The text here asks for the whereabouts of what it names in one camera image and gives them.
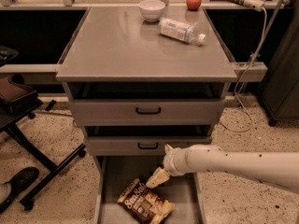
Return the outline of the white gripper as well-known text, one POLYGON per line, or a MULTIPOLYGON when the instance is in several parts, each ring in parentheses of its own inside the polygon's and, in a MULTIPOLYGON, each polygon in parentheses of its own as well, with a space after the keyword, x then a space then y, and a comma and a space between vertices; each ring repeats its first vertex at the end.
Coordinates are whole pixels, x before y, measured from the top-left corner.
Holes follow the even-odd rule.
POLYGON ((172 148, 169 144, 164 146, 164 168, 158 167, 149 178, 146 186, 154 189, 169 180, 171 176, 185 175, 190 171, 186 159, 186 148, 172 148))

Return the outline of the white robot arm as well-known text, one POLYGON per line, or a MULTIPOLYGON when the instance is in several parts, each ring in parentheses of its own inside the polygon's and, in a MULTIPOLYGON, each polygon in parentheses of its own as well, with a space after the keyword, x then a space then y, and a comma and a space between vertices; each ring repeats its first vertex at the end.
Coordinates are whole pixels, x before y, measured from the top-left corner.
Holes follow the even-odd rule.
POLYGON ((226 173, 299 193, 298 152, 228 152, 215 145, 186 148, 164 146, 163 167, 146 183, 150 189, 167 182, 171 176, 190 173, 226 173))

